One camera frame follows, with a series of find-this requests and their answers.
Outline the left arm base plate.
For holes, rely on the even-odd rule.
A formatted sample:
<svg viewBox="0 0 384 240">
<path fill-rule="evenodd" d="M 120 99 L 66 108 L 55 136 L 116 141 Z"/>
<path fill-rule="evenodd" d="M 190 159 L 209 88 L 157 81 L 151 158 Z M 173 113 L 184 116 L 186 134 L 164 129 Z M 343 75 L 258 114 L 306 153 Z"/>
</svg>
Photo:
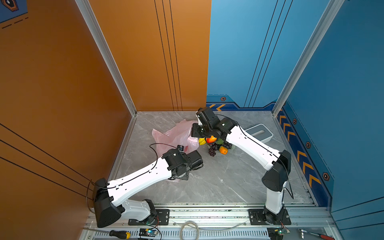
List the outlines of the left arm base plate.
<svg viewBox="0 0 384 240">
<path fill-rule="evenodd" d="M 150 216 L 143 221 L 138 221 L 135 219 L 129 219 L 129 226 L 167 226 L 170 220 L 170 209 L 156 209 L 157 214 L 155 216 Z"/>
</svg>

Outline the pink plastic bag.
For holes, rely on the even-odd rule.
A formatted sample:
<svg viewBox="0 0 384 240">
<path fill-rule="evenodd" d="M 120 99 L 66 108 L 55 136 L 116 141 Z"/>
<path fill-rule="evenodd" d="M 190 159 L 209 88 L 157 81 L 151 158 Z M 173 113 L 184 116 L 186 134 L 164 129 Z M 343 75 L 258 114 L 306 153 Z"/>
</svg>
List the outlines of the pink plastic bag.
<svg viewBox="0 0 384 240">
<path fill-rule="evenodd" d="M 155 143 L 151 144 L 150 147 L 156 151 L 159 158 L 155 161 L 156 166 L 153 167 L 149 175 L 153 177 L 156 182 L 171 177 L 171 171 L 168 170 L 169 150 L 177 150 L 177 145 L 182 145 L 185 147 L 184 153 L 186 154 L 198 151 L 199 140 L 191 136 L 191 129 L 194 123 L 196 123 L 196 121 L 182 120 L 164 134 L 157 130 L 152 131 Z"/>
</svg>

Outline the small orange green fruit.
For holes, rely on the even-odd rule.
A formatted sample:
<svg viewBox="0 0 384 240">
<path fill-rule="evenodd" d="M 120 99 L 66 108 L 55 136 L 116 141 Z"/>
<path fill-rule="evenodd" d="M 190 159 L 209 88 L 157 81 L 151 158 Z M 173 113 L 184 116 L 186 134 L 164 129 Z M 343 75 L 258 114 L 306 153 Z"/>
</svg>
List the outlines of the small orange green fruit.
<svg viewBox="0 0 384 240">
<path fill-rule="evenodd" d="M 219 152 L 222 154 L 222 155 L 226 155 L 228 153 L 228 149 L 224 146 L 220 146 L 219 148 Z"/>
</svg>

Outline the yellow banana bunch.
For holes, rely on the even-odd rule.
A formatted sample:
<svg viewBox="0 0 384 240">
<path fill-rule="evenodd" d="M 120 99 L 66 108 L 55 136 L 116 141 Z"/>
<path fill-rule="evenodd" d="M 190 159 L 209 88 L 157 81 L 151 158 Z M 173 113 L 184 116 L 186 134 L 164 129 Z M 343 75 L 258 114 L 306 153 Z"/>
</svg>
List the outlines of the yellow banana bunch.
<svg viewBox="0 0 384 240">
<path fill-rule="evenodd" d="M 205 145 L 207 142 L 206 142 L 206 139 L 205 138 L 199 138 L 199 145 L 200 146 L 203 146 Z"/>
</svg>

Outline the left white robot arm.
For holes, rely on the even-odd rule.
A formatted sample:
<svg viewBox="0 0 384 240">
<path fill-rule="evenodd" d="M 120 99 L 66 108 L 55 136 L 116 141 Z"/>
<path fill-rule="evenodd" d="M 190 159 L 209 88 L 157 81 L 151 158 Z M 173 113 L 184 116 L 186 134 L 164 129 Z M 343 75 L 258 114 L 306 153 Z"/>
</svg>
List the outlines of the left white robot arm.
<svg viewBox="0 0 384 240">
<path fill-rule="evenodd" d="M 120 179 L 102 178 L 94 183 L 93 204 L 98 228 L 106 228 L 120 219 L 149 225 L 157 218 L 157 210 L 149 199 L 130 200 L 136 193 L 163 180 L 188 180 L 191 171 L 204 166 L 198 151 L 186 154 L 170 149 L 148 166 Z"/>
</svg>

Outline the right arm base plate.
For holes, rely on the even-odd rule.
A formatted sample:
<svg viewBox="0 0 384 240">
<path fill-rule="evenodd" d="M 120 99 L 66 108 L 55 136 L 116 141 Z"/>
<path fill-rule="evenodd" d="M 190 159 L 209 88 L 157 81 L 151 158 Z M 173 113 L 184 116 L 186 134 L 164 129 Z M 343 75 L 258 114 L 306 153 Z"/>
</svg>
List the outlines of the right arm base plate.
<svg viewBox="0 0 384 240">
<path fill-rule="evenodd" d="M 286 208 L 282 208 L 278 214 L 264 209 L 249 209 L 251 225 L 291 225 L 291 219 Z"/>
</svg>

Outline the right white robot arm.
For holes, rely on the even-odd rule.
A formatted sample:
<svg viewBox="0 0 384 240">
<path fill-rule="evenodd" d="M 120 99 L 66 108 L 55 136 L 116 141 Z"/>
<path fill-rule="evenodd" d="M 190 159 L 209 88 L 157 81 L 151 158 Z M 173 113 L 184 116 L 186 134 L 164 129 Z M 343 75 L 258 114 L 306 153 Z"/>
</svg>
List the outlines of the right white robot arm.
<svg viewBox="0 0 384 240">
<path fill-rule="evenodd" d="M 262 183 L 267 188 L 267 200 L 263 211 L 256 216 L 250 215 L 251 218 L 259 218 L 266 225 L 291 225 L 283 201 L 284 189 L 290 182 L 291 154 L 286 150 L 280 152 L 267 146 L 248 134 L 231 118 L 224 117 L 220 120 L 209 107 L 200 108 L 196 116 L 198 123 L 192 126 L 192 137 L 215 137 L 227 141 L 243 150 L 266 170 Z"/>
</svg>

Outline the red yellow mango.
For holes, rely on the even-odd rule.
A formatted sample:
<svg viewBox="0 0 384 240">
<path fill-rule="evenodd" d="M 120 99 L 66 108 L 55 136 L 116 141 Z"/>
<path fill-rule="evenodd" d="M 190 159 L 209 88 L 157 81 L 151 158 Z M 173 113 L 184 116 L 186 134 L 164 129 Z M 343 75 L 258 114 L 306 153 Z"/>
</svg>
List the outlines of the red yellow mango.
<svg viewBox="0 0 384 240">
<path fill-rule="evenodd" d="M 214 142 L 217 141 L 217 138 L 215 136 L 210 136 L 210 137 L 205 138 L 205 140 L 206 140 L 207 144 L 213 144 Z"/>
</svg>

